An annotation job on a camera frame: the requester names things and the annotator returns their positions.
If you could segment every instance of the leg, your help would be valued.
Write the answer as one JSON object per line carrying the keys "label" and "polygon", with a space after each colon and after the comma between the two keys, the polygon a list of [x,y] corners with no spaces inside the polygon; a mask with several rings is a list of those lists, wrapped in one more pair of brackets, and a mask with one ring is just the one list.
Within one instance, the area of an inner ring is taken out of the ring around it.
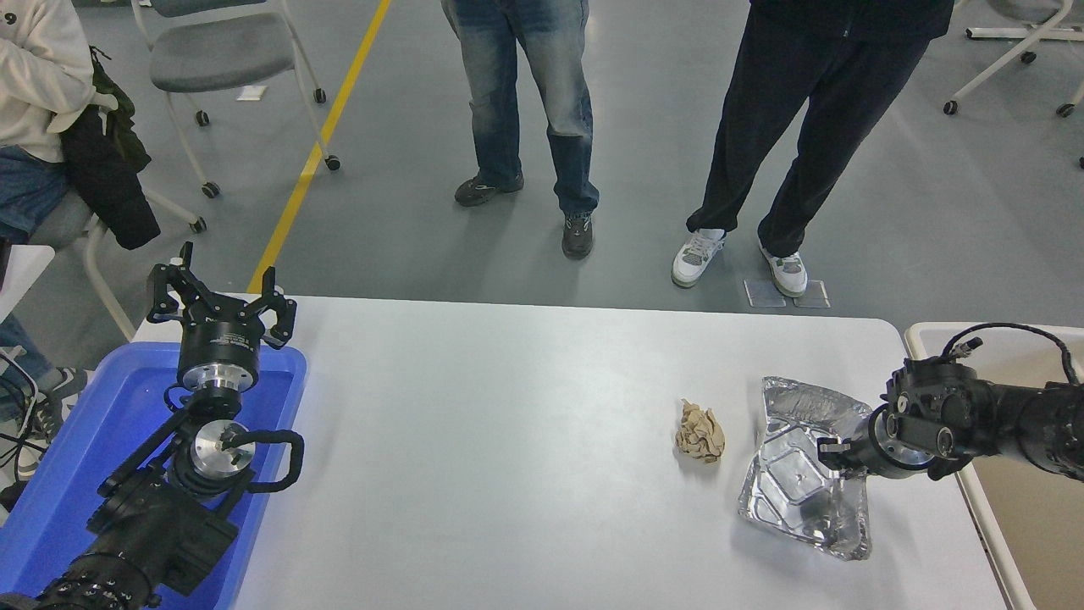
{"label": "leg", "polygon": [[[3,176],[0,180],[0,236],[26,243],[67,191],[63,165],[41,160],[18,146],[4,146],[0,147],[0,176]],[[61,373],[38,351],[14,316],[0,323],[0,351],[18,363],[43,389],[62,380]],[[29,392],[29,386],[7,362],[0,362],[0,372],[4,379]],[[7,387],[0,386],[0,420],[11,415],[15,401],[22,398],[13,397]]]}
{"label": "leg", "polygon": [[704,204],[689,231],[737,228],[760,164],[805,103],[839,41],[802,35],[750,10],[723,102]]}
{"label": "leg", "polygon": [[519,0],[515,5],[513,27],[549,121],[554,193],[566,216],[589,213],[598,205],[598,190],[590,181],[594,124],[581,64],[588,0]]}
{"label": "leg", "polygon": [[516,102],[516,38],[494,0],[441,0],[460,39],[470,86],[478,178],[508,187],[521,172]]}
{"label": "leg", "polygon": [[764,249],[789,256],[859,144],[903,89],[926,40],[849,42],[810,95],[798,156],[758,232]]}

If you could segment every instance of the white sneaker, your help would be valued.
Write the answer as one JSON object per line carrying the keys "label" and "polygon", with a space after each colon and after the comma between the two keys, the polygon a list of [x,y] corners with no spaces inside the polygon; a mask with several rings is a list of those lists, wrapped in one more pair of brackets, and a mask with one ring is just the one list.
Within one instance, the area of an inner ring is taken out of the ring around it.
{"label": "white sneaker", "polygon": [[792,298],[805,294],[809,273],[805,272],[802,257],[797,251],[790,256],[772,256],[764,249],[764,244],[760,243],[760,239],[757,239],[757,245],[760,246],[760,252],[764,255],[769,268],[772,269],[772,281],[775,282],[775,287]]}
{"label": "white sneaker", "polygon": [[723,229],[697,229],[685,245],[674,256],[670,268],[670,278],[682,287],[693,287],[715,252],[723,248],[726,231]]}

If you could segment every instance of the black shoe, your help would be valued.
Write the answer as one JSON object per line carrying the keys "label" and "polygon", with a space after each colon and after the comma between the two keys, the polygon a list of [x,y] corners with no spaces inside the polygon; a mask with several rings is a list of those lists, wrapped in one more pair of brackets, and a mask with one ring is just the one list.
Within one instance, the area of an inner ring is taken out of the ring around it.
{"label": "black shoe", "polygon": [[459,203],[463,207],[474,207],[493,198],[498,193],[514,193],[522,187],[522,173],[517,174],[516,179],[508,186],[490,186],[489,184],[483,184],[475,176],[455,189],[455,203]]}
{"label": "black shoe", "polygon": [[565,234],[560,238],[560,250],[569,258],[583,258],[591,254],[595,244],[590,211],[565,216]]}

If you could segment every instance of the gray seat cushion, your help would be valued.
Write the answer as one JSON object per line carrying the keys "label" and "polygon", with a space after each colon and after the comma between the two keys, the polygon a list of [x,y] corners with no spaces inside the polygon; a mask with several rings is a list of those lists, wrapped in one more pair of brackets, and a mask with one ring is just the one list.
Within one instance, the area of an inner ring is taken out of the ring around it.
{"label": "gray seat cushion", "polygon": [[49,245],[59,251],[82,234],[90,216],[90,207],[75,189],[68,189],[56,207],[38,225],[38,230],[30,235],[30,243]]}
{"label": "gray seat cushion", "polygon": [[278,13],[175,27],[151,52],[151,81],[171,93],[251,85],[292,67],[293,41]]}
{"label": "gray seat cushion", "polygon": [[[1061,0],[986,0],[990,8],[1005,18],[1022,24],[1041,24],[1061,8]],[[1076,0],[1061,23],[1069,25],[1084,21],[1084,1]]]}

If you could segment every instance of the seated person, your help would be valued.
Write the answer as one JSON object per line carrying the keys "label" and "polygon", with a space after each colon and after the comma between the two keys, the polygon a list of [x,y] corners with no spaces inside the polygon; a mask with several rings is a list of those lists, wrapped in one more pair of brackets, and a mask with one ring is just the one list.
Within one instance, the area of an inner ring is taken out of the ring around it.
{"label": "seated person", "polygon": [[[47,126],[54,113],[79,112],[89,103],[88,49],[70,0],[0,5],[0,236],[13,243],[26,243],[67,190],[60,137]],[[35,437],[51,440],[62,404],[86,386],[86,373],[50,364],[13,316],[0,323],[0,421],[25,415],[28,398],[38,416]],[[34,379],[36,394],[23,372]],[[24,463],[21,479],[37,467],[36,459]]]}

